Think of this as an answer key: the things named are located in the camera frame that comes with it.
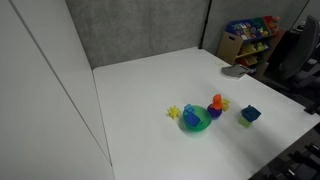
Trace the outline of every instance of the orange toy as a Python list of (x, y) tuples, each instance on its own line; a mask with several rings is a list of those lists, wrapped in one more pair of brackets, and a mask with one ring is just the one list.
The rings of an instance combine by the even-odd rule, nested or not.
[(222, 108), (221, 94), (217, 94), (213, 97), (210, 108), (214, 108), (215, 110), (220, 110)]
[(278, 21), (280, 21), (280, 17), (276, 17), (276, 18), (274, 18), (274, 20), (275, 20), (276, 22), (278, 22)]

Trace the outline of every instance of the white wall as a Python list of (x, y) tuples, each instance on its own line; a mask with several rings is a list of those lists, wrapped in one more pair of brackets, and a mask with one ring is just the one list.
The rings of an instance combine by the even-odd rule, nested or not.
[(295, 22), (293, 28), (296, 28), (301, 22), (305, 22), (307, 20), (308, 15), (313, 16), (318, 21), (320, 21), (320, 1), (319, 0), (310, 0), (306, 5), (305, 9), (302, 11), (298, 20)]
[(103, 151), (7, 0), (0, 1), (0, 25), (0, 179), (113, 180)]
[(65, 1), (12, 2), (109, 158), (92, 70)]

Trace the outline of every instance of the green bowl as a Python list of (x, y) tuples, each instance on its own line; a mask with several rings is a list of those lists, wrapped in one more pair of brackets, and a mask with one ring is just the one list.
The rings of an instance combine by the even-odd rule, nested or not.
[(201, 120), (201, 122), (196, 127), (189, 125), (185, 121), (187, 116), (186, 111), (183, 111), (183, 114), (182, 114), (183, 122), (187, 126), (187, 128), (190, 129), (191, 131), (195, 131), (195, 132), (203, 131), (205, 128), (207, 128), (211, 124), (212, 120), (211, 120), (210, 113), (203, 107), (195, 106), (195, 105), (193, 105), (192, 107), (194, 108), (194, 114)]

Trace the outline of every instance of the black chair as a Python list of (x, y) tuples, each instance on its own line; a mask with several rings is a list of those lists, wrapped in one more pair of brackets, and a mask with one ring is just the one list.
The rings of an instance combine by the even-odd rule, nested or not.
[(319, 108), (320, 101), (318, 95), (320, 94), (320, 63), (310, 59), (317, 47), (319, 34), (319, 22), (312, 16), (308, 16), (296, 45), (277, 70), (266, 74), (266, 77), (271, 79), (271, 81), (267, 80), (266, 84), (274, 89), (282, 89), (289, 94), (298, 93), (301, 90), (303, 92), (305, 88), (312, 90), (315, 104), (306, 109), (311, 113)]

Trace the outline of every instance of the yellow toy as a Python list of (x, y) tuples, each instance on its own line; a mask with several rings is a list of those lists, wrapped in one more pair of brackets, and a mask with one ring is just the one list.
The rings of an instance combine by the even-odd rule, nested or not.
[(170, 107), (168, 110), (168, 116), (172, 119), (178, 118), (180, 116), (180, 110), (177, 106)]
[(227, 111), (229, 109), (230, 101), (228, 99), (222, 99), (222, 110)]

